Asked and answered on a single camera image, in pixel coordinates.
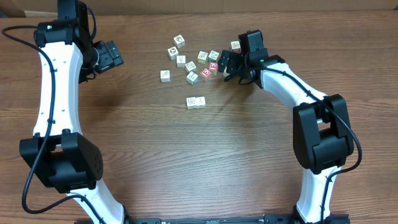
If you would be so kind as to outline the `giraffe picture block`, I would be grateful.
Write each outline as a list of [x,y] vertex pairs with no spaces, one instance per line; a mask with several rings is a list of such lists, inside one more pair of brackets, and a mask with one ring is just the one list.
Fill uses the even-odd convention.
[[195,106],[196,109],[201,109],[206,107],[206,100],[204,96],[196,97],[195,98]]

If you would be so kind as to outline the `line drawing wooden block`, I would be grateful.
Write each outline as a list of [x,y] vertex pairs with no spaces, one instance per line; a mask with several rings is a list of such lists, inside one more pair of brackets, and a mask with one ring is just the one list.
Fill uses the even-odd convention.
[[196,109],[197,108],[197,103],[196,103],[196,98],[195,97],[188,97],[186,99],[186,103],[187,103],[187,109]]

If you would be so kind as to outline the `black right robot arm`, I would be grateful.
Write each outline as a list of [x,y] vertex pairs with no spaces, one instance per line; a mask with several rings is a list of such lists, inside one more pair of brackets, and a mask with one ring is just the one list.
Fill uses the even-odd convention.
[[345,99],[312,88],[282,57],[269,55],[259,30],[239,35],[230,50],[223,50],[218,70],[226,82],[237,77],[240,85],[255,83],[292,113],[293,150],[303,176],[300,197],[287,223],[349,223],[348,215],[330,210],[336,176],[349,172],[344,168],[346,159],[360,148]]

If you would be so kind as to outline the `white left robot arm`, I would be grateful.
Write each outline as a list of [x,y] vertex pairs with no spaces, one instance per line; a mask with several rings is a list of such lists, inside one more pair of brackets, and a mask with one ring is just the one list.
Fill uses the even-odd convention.
[[30,176],[74,199],[92,223],[127,223],[127,211],[103,180],[103,158],[84,137],[78,87],[123,63],[114,42],[95,41],[93,11],[75,0],[57,3],[58,17],[34,30],[42,64],[40,107],[30,139],[20,142]]

